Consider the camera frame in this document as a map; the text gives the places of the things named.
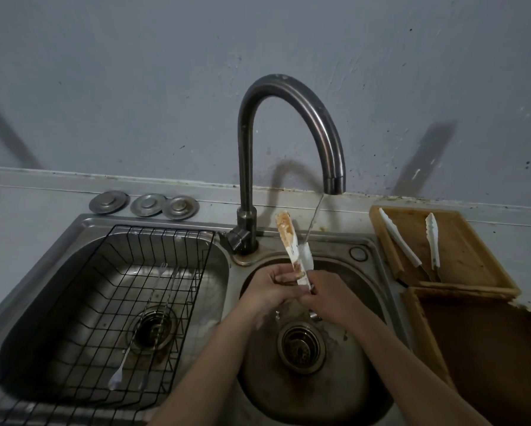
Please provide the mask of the person's right hand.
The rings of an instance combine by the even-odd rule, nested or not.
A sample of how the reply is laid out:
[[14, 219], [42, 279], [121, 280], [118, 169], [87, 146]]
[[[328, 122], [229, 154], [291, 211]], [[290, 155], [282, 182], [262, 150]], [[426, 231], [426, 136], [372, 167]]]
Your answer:
[[339, 275], [333, 273], [333, 313], [317, 315], [323, 320], [340, 325], [344, 329], [351, 330], [354, 321], [356, 321], [358, 317], [358, 312], [361, 309], [362, 302], [359, 298], [345, 284]]

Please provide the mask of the person's left hand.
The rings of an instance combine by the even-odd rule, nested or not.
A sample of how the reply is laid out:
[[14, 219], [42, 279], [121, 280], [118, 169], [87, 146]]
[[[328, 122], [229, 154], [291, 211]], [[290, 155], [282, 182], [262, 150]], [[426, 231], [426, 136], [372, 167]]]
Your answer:
[[255, 272], [239, 301], [244, 316], [250, 319], [255, 329], [262, 325], [271, 310], [283, 303], [276, 303], [273, 296], [272, 266], [264, 266]]

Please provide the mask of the large wooden cutting board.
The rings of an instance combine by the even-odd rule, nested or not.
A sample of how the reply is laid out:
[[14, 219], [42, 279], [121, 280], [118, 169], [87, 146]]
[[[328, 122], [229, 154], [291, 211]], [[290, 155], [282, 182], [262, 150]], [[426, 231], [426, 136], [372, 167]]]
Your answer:
[[418, 358], [493, 426], [531, 426], [531, 311], [495, 293], [402, 297]]

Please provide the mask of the round metal sink plug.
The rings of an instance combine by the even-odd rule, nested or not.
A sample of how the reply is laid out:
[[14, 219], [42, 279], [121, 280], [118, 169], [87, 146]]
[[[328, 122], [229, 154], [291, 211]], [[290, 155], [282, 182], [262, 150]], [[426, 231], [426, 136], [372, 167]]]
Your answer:
[[162, 213], [167, 198], [160, 193], [148, 193], [136, 198], [130, 206], [130, 211], [137, 217], [153, 217]]
[[195, 216], [199, 211], [199, 203], [190, 196], [179, 195], [168, 198], [162, 205], [162, 214], [172, 221], [183, 221]]
[[108, 215], [125, 208], [130, 197], [127, 193], [118, 190], [98, 194], [89, 202], [89, 210], [93, 214]]

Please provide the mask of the clean white kitchen tongs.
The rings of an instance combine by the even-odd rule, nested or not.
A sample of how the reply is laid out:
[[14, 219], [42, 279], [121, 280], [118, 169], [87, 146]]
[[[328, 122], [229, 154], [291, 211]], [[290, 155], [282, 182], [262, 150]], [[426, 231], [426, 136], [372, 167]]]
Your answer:
[[399, 229], [389, 218], [387, 213], [383, 208], [378, 209], [379, 215], [382, 217], [385, 227], [391, 236], [391, 238], [399, 246], [400, 250], [406, 255], [407, 259], [410, 261], [413, 267], [422, 270], [425, 275], [428, 277], [430, 282], [439, 282], [441, 283], [440, 277], [440, 253], [439, 253], [439, 229], [438, 224], [433, 213], [429, 213], [425, 218], [425, 233], [426, 238], [430, 246], [430, 255], [431, 255], [431, 272], [428, 272], [423, 267], [423, 263], [420, 258], [415, 254], [415, 252], [409, 247], [408, 243], [404, 240], [402, 235], [399, 232]]

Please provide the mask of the person's left forearm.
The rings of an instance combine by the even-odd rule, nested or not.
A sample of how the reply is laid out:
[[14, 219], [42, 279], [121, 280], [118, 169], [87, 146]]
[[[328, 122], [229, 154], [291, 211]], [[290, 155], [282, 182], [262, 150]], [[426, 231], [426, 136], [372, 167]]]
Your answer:
[[147, 426], [213, 426], [241, 367], [249, 338], [271, 308], [241, 301], [217, 326]]

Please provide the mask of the white kitchen tongs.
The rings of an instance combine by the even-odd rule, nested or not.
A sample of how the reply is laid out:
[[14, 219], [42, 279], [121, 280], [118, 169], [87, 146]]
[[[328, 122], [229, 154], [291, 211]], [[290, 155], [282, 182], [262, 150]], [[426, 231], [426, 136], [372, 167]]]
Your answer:
[[423, 267], [423, 263], [420, 258], [415, 254], [415, 252], [409, 247], [408, 243], [404, 240], [402, 235], [399, 232], [399, 229], [389, 218], [387, 213], [383, 208], [378, 209], [379, 215], [382, 217], [385, 227], [391, 236], [391, 238], [399, 246], [400, 250], [406, 255], [407, 259], [410, 261], [413, 267], [422, 270], [425, 275], [428, 277], [430, 282], [439, 282], [441, 283], [440, 277], [440, 253], [439, 253], [439, 229], [438, 224], [433, 213], [429, 213], [425, 218], [425, 233], [426, 238], [430, 246], [430, 255], [431, 255], [431, 272], [428, 272]]
[[310, 293], [315, 293], [314, 285], [308, 277], [308, 272], [314, 269], [314, 260], [309, 244], [299, 244], [297, 232], [288, 211], [281, 211], [276, 214], [276, 225], [292, 264], [296, 284], [306, 286]]

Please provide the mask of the small wooden cutting board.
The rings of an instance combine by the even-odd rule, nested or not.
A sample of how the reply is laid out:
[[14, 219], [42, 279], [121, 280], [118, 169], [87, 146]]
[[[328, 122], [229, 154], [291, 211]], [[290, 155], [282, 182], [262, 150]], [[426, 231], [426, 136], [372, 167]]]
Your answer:
[[[435, 215], [439, 229], [441, 283], [430, 282], [422, 270], [411, 265], [389, 235], [378, 213], [379, 208], [383, 208], [395, 223], [428, 272], [431, 272], [431, 255], [425, 233], [425, 218], [429, 213]], [[394, 279], [405, 286], [500, 293], [509, 299], [522, 293], [476, 231], [457, 211], [372, 206], [369, 217]]]

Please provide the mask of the metal drain strainer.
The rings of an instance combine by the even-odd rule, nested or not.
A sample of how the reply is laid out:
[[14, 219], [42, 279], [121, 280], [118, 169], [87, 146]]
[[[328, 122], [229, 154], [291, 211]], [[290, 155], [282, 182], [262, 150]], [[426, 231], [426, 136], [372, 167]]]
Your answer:
[[318, 372], [326, 360], [326, 343], [309, 322], [289, 322], [278, 333], [277, 351], [287, 369], [299, 375]]
[[161, 351], [176, 338], [177, 330], [178, 317], [171, 308], [148, 307], [129, 325], [127, 343], [139, 354]]

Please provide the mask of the curved steel faucet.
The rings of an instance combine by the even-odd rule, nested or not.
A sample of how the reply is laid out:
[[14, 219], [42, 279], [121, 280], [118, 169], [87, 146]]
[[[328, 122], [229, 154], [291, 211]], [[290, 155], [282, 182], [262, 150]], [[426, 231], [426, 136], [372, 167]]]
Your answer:
[[284, 74], [270, 74], [256, 80], [241, 101], [238, 115], [238, 151], [241, 205], [237, 225], [226, 233], [234, 254], [246, 256], [258, 248], [257, 211], [253, 204], [253, 134], [258, 107], [267, 98], [284, 100], [301, 115], [318, 149], [327, 195], [346, 192], [346, 164], [339, 132], [326, 106], [304, 83]]

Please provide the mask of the person's right forearm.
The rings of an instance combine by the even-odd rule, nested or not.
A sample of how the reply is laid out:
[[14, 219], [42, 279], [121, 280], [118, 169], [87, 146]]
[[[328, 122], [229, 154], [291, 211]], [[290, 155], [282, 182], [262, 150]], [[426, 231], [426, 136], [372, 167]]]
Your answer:
[[492, 426], [422, 363], [370, 309], [355, 307], [348, 327], [409, 426]]

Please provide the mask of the stainless steel double sink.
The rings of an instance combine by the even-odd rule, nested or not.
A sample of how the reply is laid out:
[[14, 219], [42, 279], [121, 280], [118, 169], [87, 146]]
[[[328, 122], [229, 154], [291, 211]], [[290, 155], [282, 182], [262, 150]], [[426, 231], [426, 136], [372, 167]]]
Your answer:
[[[129, 217], [82, 215], [49, 250], [42, 253], [32, 269], [50, 251], [58, 251], [58, 243], [64, 245], [66, 241], [74, 240], [84, 229], [111, 227], [114, 224], [138, 227], [176, 225], [212, 231], [215, 235], [170, 392], [184, 378], [221, 319], [238, 302], [255, 272], [269, 264], [288, 262], [283, 244], [274, 230], [259, 232], [257, 252], [243, 257], [227, 250], [224, 233], [228, 227], [211, 223], [172, 224], [162, 220], [149, 222]], [[18, 290], [26, 275], [0, 304], [0, 310], [6, 299]], [[344, 329], [315, 322], [315, 319], [314, 314], [308, 316], [298, 303], [285, 304], [278, 313], [269, 314], [251, 339], [241, 372], [219, 416], [220, 426], [405, 426], [399, 408], [358, 343]], [[326, 343], [325, 363], [312, 375], [290, 371], [278, 355], [279, 331], [285, 324], [296, 321], [314, 324]]]

